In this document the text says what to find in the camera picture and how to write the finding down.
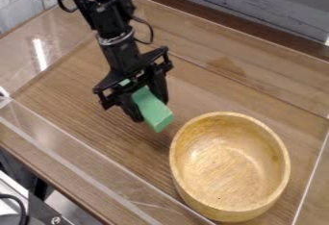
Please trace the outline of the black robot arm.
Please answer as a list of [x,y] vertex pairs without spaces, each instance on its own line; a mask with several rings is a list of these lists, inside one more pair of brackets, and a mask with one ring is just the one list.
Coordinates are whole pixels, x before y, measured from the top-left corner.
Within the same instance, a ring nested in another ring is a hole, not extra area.
[[169,48],[162,46],[146,53],[135,38],[131,22],[135,16],[133,0],[74,0],[76,6],[64,8],[79,12],[96,32],[98,43],[110,64],[110,73],[94,88],[102,106],[122,108],[135,122],[159,127],[173,120],[167,108],[166,74],[173,69]]

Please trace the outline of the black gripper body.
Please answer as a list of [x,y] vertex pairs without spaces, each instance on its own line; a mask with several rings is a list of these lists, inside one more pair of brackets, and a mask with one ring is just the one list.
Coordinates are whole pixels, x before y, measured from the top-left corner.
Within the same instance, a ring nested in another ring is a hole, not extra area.
[[98,43],[110,65],[110,72],[92,92],[99,96],[100,105],[107,110],[112,106],[120,106],[123,93],[133,94],[142,87],[149,87],[155,72],[162,71],[166,76],[174,64],[166,46],[146,53],[141,52],[133,28],[112,37],[99,33]]

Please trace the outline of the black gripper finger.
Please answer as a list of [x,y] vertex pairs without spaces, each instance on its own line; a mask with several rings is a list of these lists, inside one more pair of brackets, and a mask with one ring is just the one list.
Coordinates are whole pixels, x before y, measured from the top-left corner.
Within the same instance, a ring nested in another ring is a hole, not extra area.
[[130,116],[134,122],[145,121],[145,117],[141,113],[138,105],[133,100],[133,95],[130,93],[123,93],[120,95],[120,106],[124,113]]
[[169,103],[169,91],[167,91],[167,82],[166,76],[162,71],[155,72],[151,75],[149,88],[155,97],[165,103]]

